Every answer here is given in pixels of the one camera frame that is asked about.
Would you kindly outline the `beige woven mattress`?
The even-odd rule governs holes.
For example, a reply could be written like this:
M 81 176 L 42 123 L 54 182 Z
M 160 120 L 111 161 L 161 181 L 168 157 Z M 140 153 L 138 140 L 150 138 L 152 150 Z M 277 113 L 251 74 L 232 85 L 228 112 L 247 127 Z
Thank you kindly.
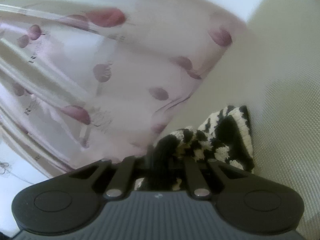
M 248 108 L 255 174 L 302 196 L 297 230 L 319 239 L 319 0 L 264 0 L 164 132 L 228 105 Z

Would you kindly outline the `black white knitted garment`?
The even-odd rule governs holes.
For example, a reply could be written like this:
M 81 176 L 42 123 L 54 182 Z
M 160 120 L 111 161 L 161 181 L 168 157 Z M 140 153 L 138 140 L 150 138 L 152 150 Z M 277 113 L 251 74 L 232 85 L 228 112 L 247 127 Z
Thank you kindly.
M 182 159 L 199 164 L 216 159 L 249 173 L 254 172 L 252 131 L 246 106 L 227 106 L 211 113 L 198 127 L 171 132 L 151 149 L 149 161 L 156 170 L 149 178 L 135 181 L 136 191 L 180 191 L 187 187 L 181 172 L 175 172 Z

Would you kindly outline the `pink leaf-print curtain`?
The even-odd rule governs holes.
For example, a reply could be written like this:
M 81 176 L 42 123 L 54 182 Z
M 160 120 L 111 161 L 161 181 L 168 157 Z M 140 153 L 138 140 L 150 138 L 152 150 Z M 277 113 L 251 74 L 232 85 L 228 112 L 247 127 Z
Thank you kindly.
M 48 177 L 143 155 L 245 23 L 207 0 L 1 0 L 1 135 Z

